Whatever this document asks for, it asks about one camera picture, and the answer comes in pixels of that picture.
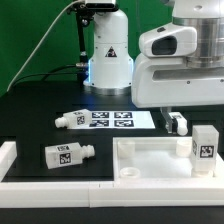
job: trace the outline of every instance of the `green backdrop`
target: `green backdrop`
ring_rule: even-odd
[[[71,0],[1,0],[0,7],[0,95],[45,34],[56,16]],[[159,0],[117,0],[129,18],[129,54],[139,54],[141,33],[171,21],[171,8]],[[93,49],[93,28],[85,28],[88,55]],[[75,15],[64,14],[35,57],[21,74],[30,75],[78,62]],[[74,76],[60,77],[60,80]]]

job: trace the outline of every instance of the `white platform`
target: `white platform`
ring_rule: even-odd
[[[175,155],[179,138],[132,138],[135,154],[120,159],[114,138],[114,181],[0,183],[0,207],[107,207],[224,205],[224,162],[217,177],[191,178],[188,158]],[[139,178],[121,178],[120,170],[137,168]]]

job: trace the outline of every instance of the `white plastic container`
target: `white plastic container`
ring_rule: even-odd
[[[193,173],[214,171],[219,133],[212,125],[193,126],[191,162]]]
[[[79,143],[55,145],[45,148],[48,169],[82,164],[84,158],[95,155],[91,145],[81,147]]]
[[[63,114],[63,117],[55,120],[57,128],[67,127],[68,129],[73,129],[82,125],[89,125],[91,123],[92,112],[86,109],[65,113]]]

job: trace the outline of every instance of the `black table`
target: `black table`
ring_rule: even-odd
[[[15,140],[17,159],[3,182],[111,181],[113,137],[173,136],[165,130],[158,108],[150,109],[156,129],[57,129],[54,120],[65,112],[135,111],[130,95],[102,96],[84,92],[75,82],[25,82],[0,98],[0,144]],[[196,124],[212,124],[224,152],[224,106],[180,107],[188,120],[188,135]],[[48,170],[44,147],[79,142],[94,145],[96,156],[83,164]],[[2,223],[222,223],[224,207],[48,208],[1,209]]]

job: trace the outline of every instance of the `white bottle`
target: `white bottle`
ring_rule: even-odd
[[[55,120],[57,128],[67,127],[68,129],[74,129],[82,125],[89,125],[92,123],[92,112],[89,110],[77,110],[63,114]]]
[[[82,164],[84,158],[95,155],[91,145],[81,147],[79,143],[45,147],[48,169]]]

